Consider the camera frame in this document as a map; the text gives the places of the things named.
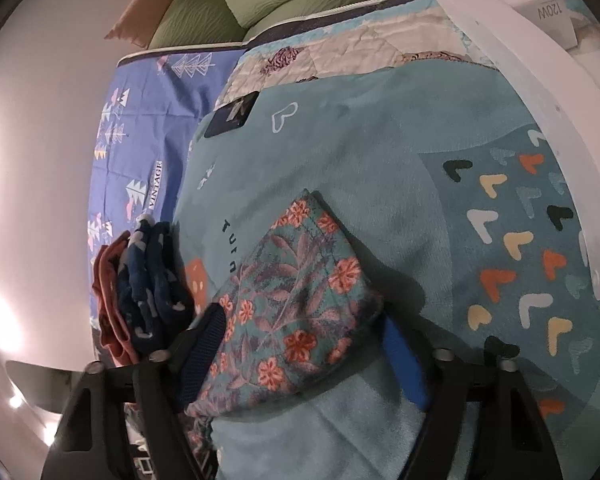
screw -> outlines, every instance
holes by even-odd
[[[433,357],[437,361],[449,362],[453,361],[456,356],[451,350],[448,350],[447,348],[438,348],[437,350],[434,350]]]
[[[517,372],[518,364],[512,359],[502,359],[498,364],[500,370],[503,372]]]
[[[149,355],[149,361],[152,363],[163,363],[168,361],[171,357],[171,354],[168,350],[156,350]]]
[[[84,371],[89,375],[102,373],[104,371],[104,364],[101,361],[94,361],[93,363],[89,363]]]

orange patch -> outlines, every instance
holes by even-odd
[[[480,273],[480,283],[487,291],[491,301],[498,303],[500,301],[498,285],[510,283],[516,279],[516,276],[517,274],[513,270],[484,269]]]
[[[557,399],[540,399],[538,408],[542,418],[546,418],[549,414],[560,415],[564,411],[564,402]]]
[[[554,253],[549,249],[545,249],[542,253],[542,266],[544,273],[551,281],[555,280],[555,269],[561,269],[567,266],[567,258],[561,254]]]
[[[206,280],[206,269],[205,264],[202,263],[200,258],[191,260],[186,267],[184,272],[187,276],[187,286],[193,296],[193,301],[196,304],[196,314],[199,314],[206,309],[208,305],[208,299],[206,297],[207,280]]]
[[[544,162],[544,155],[542,153],[536,153],[535,155],[520,155],[520,164],[529,173],[535,175],[538,173],[536,166]]]

black card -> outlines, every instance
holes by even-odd
[[[205,139],[240,128],[246,122],[258,94],[259,92],[251,92],[218,108],[211,118],[209,126],[206,127]]]

wall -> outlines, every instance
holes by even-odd
[[[129,0],[24,0],[0,31],[0,356],[93,359],[86,207],[116,61],[102,38]]]

brown pillow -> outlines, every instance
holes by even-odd
[[[173,0],[131,0],[105,40],[127,40],[147,48]]]

